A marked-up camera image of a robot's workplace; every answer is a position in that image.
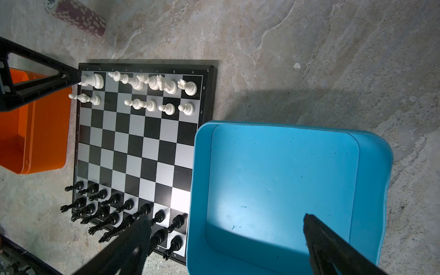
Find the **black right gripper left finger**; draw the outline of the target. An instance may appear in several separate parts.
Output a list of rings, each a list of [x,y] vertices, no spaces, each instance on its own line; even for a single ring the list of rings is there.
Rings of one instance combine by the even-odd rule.
[[[76,275],[140,275],[150,251],[151,221],[140,217],[118,235]]]

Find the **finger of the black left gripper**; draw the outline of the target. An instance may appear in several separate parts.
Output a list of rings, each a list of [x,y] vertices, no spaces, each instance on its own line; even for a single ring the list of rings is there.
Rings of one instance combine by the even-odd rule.
[[[58,74],[15,84],[8,64],[11,53],[50,67]],[[80,82],[81,73],[78,69],[1,38],[1,112],[15,110]]]

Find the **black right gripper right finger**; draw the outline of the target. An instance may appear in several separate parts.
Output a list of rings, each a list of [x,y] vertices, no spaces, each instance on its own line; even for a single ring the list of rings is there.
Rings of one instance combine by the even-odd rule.
[[[304,216],[304,235],[314,275],[384,275],[313,214]]]

